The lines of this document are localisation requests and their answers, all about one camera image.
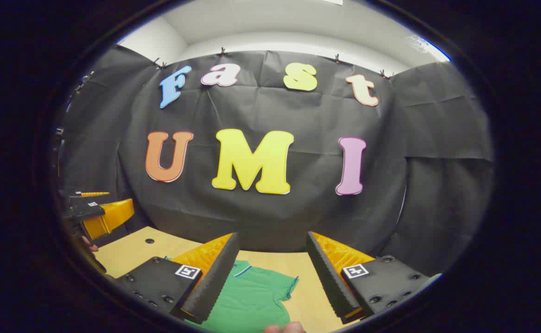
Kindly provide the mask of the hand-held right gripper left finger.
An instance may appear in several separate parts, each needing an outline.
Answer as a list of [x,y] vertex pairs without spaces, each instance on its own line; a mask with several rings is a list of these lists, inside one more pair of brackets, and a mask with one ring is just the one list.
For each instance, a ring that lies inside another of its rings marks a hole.
[[201,324],[209,318],[239,250],[239,234],[226,234],[173,259],[152,257],[116,281],[152,310]]

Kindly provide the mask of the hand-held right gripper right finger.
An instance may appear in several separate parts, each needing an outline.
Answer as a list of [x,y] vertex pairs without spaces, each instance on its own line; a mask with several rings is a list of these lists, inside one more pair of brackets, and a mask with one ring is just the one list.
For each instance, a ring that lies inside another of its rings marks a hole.
[[343,324],[389,310],[442,276],[425,275],[391,255],[370,257],[327,236],[308,232],[307,253]]

